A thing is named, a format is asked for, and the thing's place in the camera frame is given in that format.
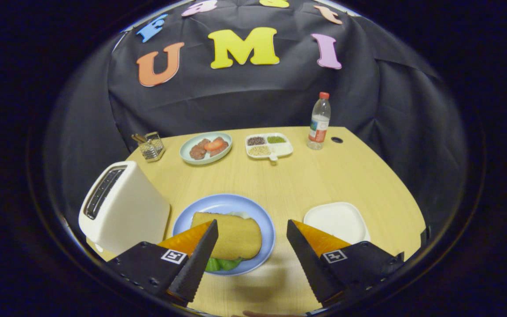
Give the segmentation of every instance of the black cloth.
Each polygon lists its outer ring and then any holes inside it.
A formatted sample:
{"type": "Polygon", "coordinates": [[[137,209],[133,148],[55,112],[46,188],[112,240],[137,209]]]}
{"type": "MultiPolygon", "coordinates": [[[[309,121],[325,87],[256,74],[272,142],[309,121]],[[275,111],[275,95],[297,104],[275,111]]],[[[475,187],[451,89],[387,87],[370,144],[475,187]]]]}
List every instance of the black cloth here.
{"type": "Polygon", "coordinates": [[[135,150],[132,133],[308,126],[318,92],[329,92],[330,124],[348,128],[372,148],[414,195],[432,234],[438,232],[459,205],[467,176],[466,136],[451,93],[392,34],[341,12],[343,24],[333,24],[315,4],[275,8],[220,0],[215,10],[183,18],[186,4],[166,12],[163,29],[146,43],[137,32],[156,16],[96,52],[58,102],[47,146],[48,182],[62,195],[59,207],[72,229],[80,233],[79,207],[97,175],[135,150]],[[230,29],[245,39],[259,26],[276,29],[279,64],[256,66],[248,58],[244,65],[210,67],[211,32],[230,29]],[[320,51],[312,33],[336,39],[340,70],[316,63],[320,51]],[[177,74],[154,87],[141,85],[136,60],[158,51],[154,70],[163,72],[163,48],[176,42],[185,43],[177,74]]]}

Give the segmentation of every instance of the bread slice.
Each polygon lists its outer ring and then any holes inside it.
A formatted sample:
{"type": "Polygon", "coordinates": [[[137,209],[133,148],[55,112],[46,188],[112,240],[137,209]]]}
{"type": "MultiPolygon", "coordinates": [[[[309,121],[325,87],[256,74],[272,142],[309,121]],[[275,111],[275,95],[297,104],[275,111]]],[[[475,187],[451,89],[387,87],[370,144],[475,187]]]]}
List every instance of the bread slice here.
{"type": "Polygon", "coordinates": [[[235,215],[195,213],[191,228],[217,220],[219,237],[211,257],[225,260],[251,259],[261,249],[261,230],[253,219],[235,215]]]}

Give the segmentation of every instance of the yellow letter m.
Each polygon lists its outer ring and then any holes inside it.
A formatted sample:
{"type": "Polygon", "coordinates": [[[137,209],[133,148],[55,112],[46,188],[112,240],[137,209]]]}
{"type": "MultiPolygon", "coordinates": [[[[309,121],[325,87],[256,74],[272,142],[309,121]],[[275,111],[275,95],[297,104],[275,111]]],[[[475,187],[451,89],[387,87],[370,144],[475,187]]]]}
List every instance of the yellow letter m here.
{"type": "Polygon", "coordinates": [[[232,30],[220,30],[209,34],[209,38],[215,42],[215,61],[211,68],[226,68],[233,64],[228,58],[228,52],[240,65],[246,63],[248,56],[253,52],[250,62],[254,65],[274,65],[279,63],[273,47],[273,36],[277,34],[274,28],[255,28],[250,32],[245,41],[237,36],[232,30]]]}

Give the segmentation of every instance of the plate of sausage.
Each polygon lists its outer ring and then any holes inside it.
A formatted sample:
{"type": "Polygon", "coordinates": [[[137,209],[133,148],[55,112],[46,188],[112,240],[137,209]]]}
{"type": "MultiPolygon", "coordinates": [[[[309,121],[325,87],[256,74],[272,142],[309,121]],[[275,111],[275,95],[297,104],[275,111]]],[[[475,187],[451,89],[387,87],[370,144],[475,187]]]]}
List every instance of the plate of sausage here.
{"type": "Polygon", "coordinates": [[[223,158],[232,148],[232,137],[223,132],[203,133],[185,142],[179,155],[193,165],[212,163],[223,158]]]}

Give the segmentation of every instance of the light blue plate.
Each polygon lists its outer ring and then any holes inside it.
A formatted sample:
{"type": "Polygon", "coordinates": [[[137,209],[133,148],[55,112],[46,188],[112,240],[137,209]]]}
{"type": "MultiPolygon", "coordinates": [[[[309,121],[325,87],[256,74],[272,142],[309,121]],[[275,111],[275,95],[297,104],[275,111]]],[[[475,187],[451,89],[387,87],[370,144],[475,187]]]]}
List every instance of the light blue plate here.
{"type": "Polygon", "coordinates": [[[191,228],[193,215],[197,212],[228,214],[234,211],[245,211],[257,222],[261,229],[261,249],[259,253],[247,261],[242,261],[230,271],[206,272],[214,275],[241,275],[262,265],[275,247],[275,226],[269,214],[255,201],[229,193],[207,196],[191,203],[175,220],[172,235],[182,233],[191,228]]]}
{"type": "Polygon", "coordinates": [[[230,152],[230,149],[232,148],[232,137],[226,133],[223,132],[209,132],[209,133],[203,133],[197,136],[194,136],[193,138],[189,139],[187,142],[185,142],[181,148],[179,149],[179,155],[181,158],[193,165],[203,165],[212,163],[214,161],[218,161],[221,158],[223,158],[228,152],[230,152]],[[199,144],[199,142],[203,141],[203,139],[209,139],[211,142],[214,141],[216,138],[221,137],[223,140],[228,142],[228,147],[224,149],[224,151],[218,153],[217,155],[211,157],[210,152],[207,152],[205,154],[205,158],[202,160],[195,160],[191,155],[189,155],[189,152],[191,152],[191,149],[193,146],[196,146],[199,144]]]}

